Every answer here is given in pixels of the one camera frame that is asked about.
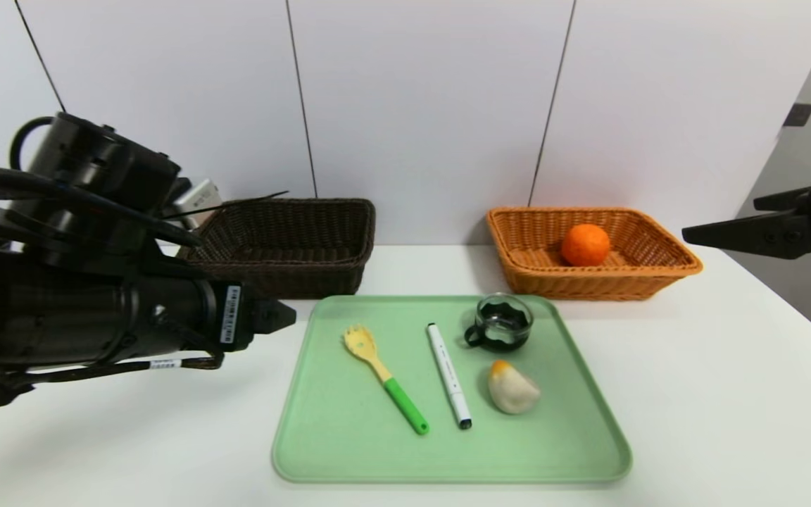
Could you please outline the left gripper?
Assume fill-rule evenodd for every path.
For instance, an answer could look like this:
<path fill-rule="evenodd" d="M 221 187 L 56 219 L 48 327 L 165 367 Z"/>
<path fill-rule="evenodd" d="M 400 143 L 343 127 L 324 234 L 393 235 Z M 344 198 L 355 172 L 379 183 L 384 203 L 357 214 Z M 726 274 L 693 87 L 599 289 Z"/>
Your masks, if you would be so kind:
<path fill-rule="evenodd" d="M 151 296 L 151 353 L 231 353 L 247 349 L 254 334 L 272 334 L 296 324 L 296 309 L 274 299 L 252 303 L 238 282 L 155 278 Z"/>

